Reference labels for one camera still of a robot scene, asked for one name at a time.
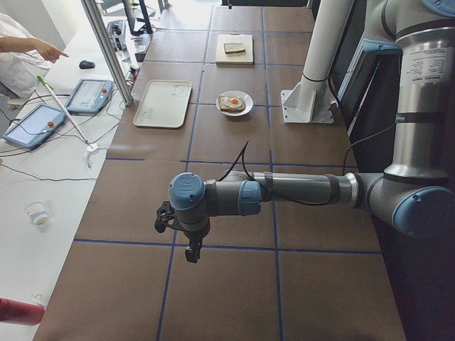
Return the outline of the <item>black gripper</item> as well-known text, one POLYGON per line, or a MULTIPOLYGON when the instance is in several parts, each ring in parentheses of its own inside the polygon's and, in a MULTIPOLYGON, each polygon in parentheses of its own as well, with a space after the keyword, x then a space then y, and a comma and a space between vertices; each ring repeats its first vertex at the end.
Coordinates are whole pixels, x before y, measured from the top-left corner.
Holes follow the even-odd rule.
POLYGON ((186 261, 197 263, 200 259, 200 251, 203 247, 203 238, 210 231, 210 223, 183 224, 183 233, 188 238, 188 246, 185 250, 186 261))

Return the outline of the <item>person's hand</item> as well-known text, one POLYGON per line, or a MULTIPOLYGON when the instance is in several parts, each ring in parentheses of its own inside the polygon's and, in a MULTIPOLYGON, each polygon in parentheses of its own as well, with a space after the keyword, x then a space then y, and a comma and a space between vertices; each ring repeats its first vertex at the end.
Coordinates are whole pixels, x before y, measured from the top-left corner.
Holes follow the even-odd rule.
POLYGON ((69 55, 57 49, 54 45, 44 40, 34 38, 33 48, 47 61, 55 63, 60 57, 69 58, 69 55))

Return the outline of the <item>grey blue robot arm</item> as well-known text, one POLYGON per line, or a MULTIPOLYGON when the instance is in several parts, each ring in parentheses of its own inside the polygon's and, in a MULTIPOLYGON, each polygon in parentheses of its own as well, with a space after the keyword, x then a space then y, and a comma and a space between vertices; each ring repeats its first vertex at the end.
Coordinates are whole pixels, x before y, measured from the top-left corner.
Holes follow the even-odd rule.
POLYGON ((156 212, 156 231, 184 233, 186 259, 196 263, 211 217, 256 215, 270 201, 346 204, 414 238, 453 227, 454 193, 446 187, 441 144, 454 86, 454 2, 368 1, 363 49, 402 56, 394 151, 383 172, 335 176, 231 168, 218 180, 182 173, 156 212))

